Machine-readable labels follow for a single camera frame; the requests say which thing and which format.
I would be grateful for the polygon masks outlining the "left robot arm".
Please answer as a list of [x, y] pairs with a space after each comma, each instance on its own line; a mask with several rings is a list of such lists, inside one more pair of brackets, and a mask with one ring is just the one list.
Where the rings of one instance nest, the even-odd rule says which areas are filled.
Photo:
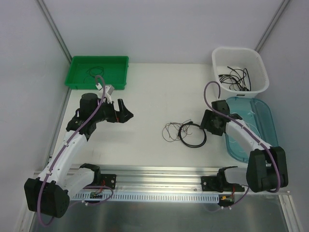
[[80, 106], [66, 127], [63, 142], [56, 155], [36, 178], [24, 184], [28, 209], [54, 218], [61, 218], [67, 211], [70, 200], [83, 188], [97, 188], [101, 184], [100, 167], [85, 163], [71, 177], [67, 173], [74, 157], [88, 142], [97, 124], [126, 123], [134, 115], [118, 99], [119, 109], [107, 97], [95, 93], [83, 94]]

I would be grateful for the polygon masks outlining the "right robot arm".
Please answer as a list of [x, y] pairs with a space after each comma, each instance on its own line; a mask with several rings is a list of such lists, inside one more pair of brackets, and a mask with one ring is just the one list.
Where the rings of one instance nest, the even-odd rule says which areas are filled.
[[248, 155], [247, 169], [227, 168], [217, 178], [217, 187], [229, 190], [234, 183], [247, 185], [253, 192], [278, 192], [289, 184], [286, 154], [282, 147], [265, 142], [238, 114], [230, 113], [225, 100], [206, 103], [200, 128], [213, 135], [232, 137]]

